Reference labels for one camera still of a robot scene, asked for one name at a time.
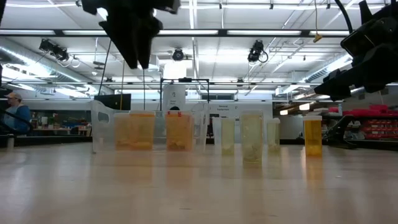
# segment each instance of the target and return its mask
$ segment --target blue shirt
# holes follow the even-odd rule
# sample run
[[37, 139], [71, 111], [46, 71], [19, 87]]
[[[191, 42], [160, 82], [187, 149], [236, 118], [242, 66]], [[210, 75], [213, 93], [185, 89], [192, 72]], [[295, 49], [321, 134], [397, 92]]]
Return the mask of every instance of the blue shirt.
[[[25, 121], [30, 121], [31, 119], [30, 109], [25, 105], [12, 106], [6, 111], [24, 119]], [[6, 114], [4, 115], [4, 124], [19, 132], [26, 132], [29, 130], [29, 126], [27, 124]]]

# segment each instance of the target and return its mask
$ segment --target man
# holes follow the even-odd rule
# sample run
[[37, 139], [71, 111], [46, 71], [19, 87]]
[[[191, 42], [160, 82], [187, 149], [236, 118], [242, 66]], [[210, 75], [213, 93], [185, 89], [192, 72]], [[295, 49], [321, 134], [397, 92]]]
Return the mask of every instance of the man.
[[[5, 96], [10, 107], [6, 110], [8, 113], [14, 114], [15, 116], [24, 119], [25, 121], [30, 121], [30, 109], [28, 106], [23, 105], [22, 97], [18, 93], [10, 93]], [[12, 128], [19, 132], [27, 132], [29, 127], [24, 122], [13, 118], [7, 114], [4, 115], [4, 124], [9, 128]]]

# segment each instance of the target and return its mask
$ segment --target ceiling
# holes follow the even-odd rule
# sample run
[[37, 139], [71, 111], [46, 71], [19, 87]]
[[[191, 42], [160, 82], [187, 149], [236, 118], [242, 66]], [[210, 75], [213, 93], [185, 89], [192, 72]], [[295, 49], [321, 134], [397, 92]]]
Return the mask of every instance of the ceiling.
[[[274, 0], [278, 6], [297, 6], [300, 0]], [[342, 0], [344, 5], [354, 2], [353, 8], [358, 8], [359, 1]], [[383, 6], [383, 0], [367, 1], [371, 6]], [[8, 4], [39, 5], [49, 4], [73, 4], [75, 0], [8, 0]], [[182, 8], [177, 15], [168, 12], [157, 11], [156, 18], [161, 20], [164, 29], [314, 29], [315, 10], [291, 10], [291, 9], [247, 9], [245, 7], [257, 7], [264, 4], [260, 0], [222, 0], [224, 6], [236, 8], [223, 9], [198, 9], [194, 21], [194, 27], [190, 25], [190, 10], [187, 9], [189, 1], [183, 0]], [[197, 0], [197, 6], [218, 6], [219, 0]], [[317, 1], [317, 6], [324, 6], [326, 1]], [[312, 6], [313, 1], [303, 0], [302, 6]], [[359, 10], [349, 9], [348, 14], [354, 29], [360, 26]], [[92, 16], [83, 11], [81, 7], [47, 7], [47, 8], [24, 8], [6, 7], [2, 29], [100, 29], [98, 25], [99, 16]], [[343, 29], [346, 23], [339, 10], [318, 9], [319, 29]], [[39, 49], [41, 37], [7, 37], [19, 45], [43, 54]], [[80, 73], [89, 79], [100, 80], [101, 75], [94, 76], [94, 60], [104, 62], [109, 39], [101, 37], [98, 39], [98, 51], [95, 58], [94, 37], [52, 37], [52, 41], [68, 49], [68, 52], [80, 59], [81, 64], [77, 68], [69, 66], [70, 70]], [[236, 81], [237, 78], [245, 77], [250, 82], [293, 82], [309, 70], [322, 65], [327, 60], [343, 52], [340, 47], [340, 38], [326, 38], [314, 44], [310, 38], [262, 38], [264, 45], [272, 42], [267, 49], [269, 61], [264, 65], [255, 66], [249, 73], [251, 67], [248, 64], [248, 50], [255, 37], [196, 37], [195, 42], [198, 50], [198, 77], [209, 78], [214, 81]], [[170, 51], [182, 48], [185, 54], [193, 54], [193, 41], [191, 37], [156, 37], [152, 44], [152, 53], [158, 55], [160, 63], [171, 62]], [[186, 60], [188, 77], [193, 77], [192, 61]], [[109, 59], [106, 65], [106, 77], [121, 77], [123, 74], [123, 57], [117, 48], [112, 45]], [[131, 70], [126, 66], [124, 69], [126, 78], [130, 81], [142, 80], [142, 70]], [[147, 74], [151, 80], [160, 78], [159, 72]]]

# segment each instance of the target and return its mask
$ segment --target clear plastic bin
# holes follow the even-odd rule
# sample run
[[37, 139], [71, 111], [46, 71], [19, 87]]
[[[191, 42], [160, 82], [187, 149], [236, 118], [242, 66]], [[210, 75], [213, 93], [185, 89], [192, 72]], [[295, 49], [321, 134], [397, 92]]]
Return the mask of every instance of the clear plastic bin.
[[304, 140], [306, 156], [322, 156], [322, 116], [305, 116]]
[[241, 115], [243, 162], [261, 162], [264, 147], [262, 111], [243, 111]]
[[235, 152], [235, 119], [221, 119], [221, 152], [223, 155], [233, 155]]
[[269, 152], [280, 150], [280, 119], [278, 118], [267, 121], [267, 144]]
[[221, 118], [212, 118], [214, 145], [221, 149]]
[[[184, 116], [184, 125], [189, 124], [189, 126], [185, 126], [186, 132], [175, 131], [183, 125], [179, 122], [178, 112], [171, 112], [171, 114], [173, 113], [177, 113], [177, 118], [167, 117], [170, 114], [166, 111], [145, 111], [145, 116], [137, 116], [137, 114], [142, 114], [142, 111], [131, 111], [129, 114], [129, 111], [113, 110], [105, 107], [101, 102], [93, 100], [91, 102], [93, 151], [118, 151], [131, 150], [132, 148], [165, 150], [168, 143], [167, 137], [171, 137], [169, 140], [183, 139], [184, 150], [192, 150], [193, 148], [204, 150], [208, 124], [208, 105], [203, 105], [197, 111], [180, 112], [186, 115]], [[152, 145], [150, 143], [151, 133], [153, 135]]]

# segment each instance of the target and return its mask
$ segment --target wooden table surface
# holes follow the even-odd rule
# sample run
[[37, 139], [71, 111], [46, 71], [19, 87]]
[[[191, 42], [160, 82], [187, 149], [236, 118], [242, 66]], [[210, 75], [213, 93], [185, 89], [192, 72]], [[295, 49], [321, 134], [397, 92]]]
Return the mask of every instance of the wooden table surface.
[[243, 165], [205, 152], [0, 153], [0, 223], [397, 223], [398, 154], [302, 146]]

